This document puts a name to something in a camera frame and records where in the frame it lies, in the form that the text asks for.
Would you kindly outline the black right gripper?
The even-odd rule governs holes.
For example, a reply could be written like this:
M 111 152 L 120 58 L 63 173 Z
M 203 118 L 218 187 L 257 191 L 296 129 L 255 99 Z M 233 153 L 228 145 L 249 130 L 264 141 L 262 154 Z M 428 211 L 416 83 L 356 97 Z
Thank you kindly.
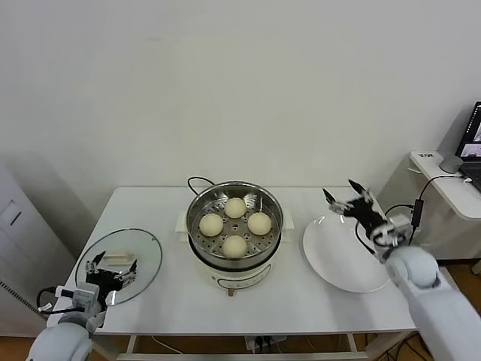
M 385 217 L 373 209 L 374 197 L 369 189 L 364 188 L 360 183 L 349 179 L 349 185 L 361 198 L 345 202 L 339 202 L 333 195 L 323 188 L 325 200 L 329 210 L 335 214 L 343 214 L 345 217 L 355 218 L 365 230 L 368 239 L 372 239 L 374 231 L 388 223 Z

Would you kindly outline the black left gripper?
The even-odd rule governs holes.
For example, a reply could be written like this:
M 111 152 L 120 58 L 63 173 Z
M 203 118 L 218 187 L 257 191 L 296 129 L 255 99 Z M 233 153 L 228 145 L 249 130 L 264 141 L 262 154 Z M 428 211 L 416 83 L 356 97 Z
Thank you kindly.
M 116 273 L 109 270 L 98 269 L 98 264 L 104 257 L 105 252 L 97 254 L 93 260 L 85 264 L 86 282 L 99 286 L 99 295 L 107 296 L 113 291 L 120 291 L 122 288 L 132 284 L 137 277 L 137 263 L 135 260 L 129 270 L 124 273 Z

